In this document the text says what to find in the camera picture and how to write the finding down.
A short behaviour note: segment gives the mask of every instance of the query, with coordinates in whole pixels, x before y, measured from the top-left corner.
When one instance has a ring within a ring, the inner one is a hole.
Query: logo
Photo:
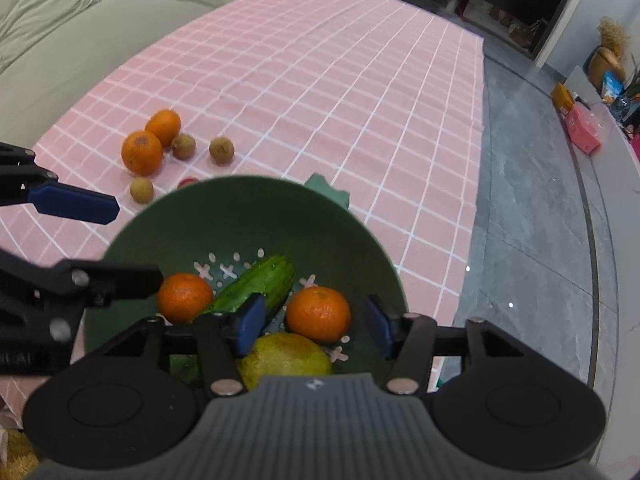
[[[0,351],[0,365],[11,367],[29,367],[33,361],[33,356],[29,352]]]
[[[305,386],[316,392],[324,386],[324,383],[320,379],[311,379],[305,383]]]

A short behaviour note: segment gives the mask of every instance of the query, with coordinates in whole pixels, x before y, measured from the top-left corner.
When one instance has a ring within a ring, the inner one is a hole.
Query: beige sofa
[[[140,50],[233,0],[0,0],[0,142],[30,147]]]

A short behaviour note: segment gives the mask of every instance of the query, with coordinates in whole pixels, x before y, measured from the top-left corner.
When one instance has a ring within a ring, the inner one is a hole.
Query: wall
[[[631,41],[626,48],[624,65],[626,73],[631,74],[633,72],[634,64],[630,54],[633,54],[634,58],[636,58],[636,62],[640,63],[640,10],[636,10],[636,15],[626,28],[626,33],[631,36]]]
[[[636,18],[638,30],[640,21],[636,14],[639,5],[640,0],[580,0],[546,63],[568,76],[600,43],[597,30],[600,18],[610,16],[625,27]]]

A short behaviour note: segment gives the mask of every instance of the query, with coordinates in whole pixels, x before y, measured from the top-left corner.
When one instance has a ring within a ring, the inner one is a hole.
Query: pink tablecloth
[[[2,247],[49,265],[99,258],[140,210],[120,146],[160,108],[180,114],[197,157],[165,157],[159,194],[185,176],[319,172],[396,264],[411,310],[449,324],[474,222],[482,125],[482,40],[398,0],[238,0],[127,61],[34,147],[62,182],[113,194],[108,226],[0,210]],[[210,160],[219,134],[229,168]],[[81,351],[81,340],[77,350]],[[2,378],[19,416],[40,379]]]

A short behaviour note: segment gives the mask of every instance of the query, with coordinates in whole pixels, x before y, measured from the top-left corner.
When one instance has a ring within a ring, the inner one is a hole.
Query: green colander
[[[304,186],[263,176],[212,178],[152,203],[118,234],[104,259],[156,264],[165,276],[202,272],[217,291],[263,255],[283,254],[296,267],[294,292],[312,280],[340,291],[351,305],[348,337],[325,348],[335,359],[334,373],[371,372],[382,380],[390,364],[367,333],[364,303],[375,294],[389,313],[403,314],[406,301],[393,264],[348,204],[346,192],[317,174]],[[156,312],[154,298],[87,310],[86,350]],[[283,316],[267,330],[282,329]]]

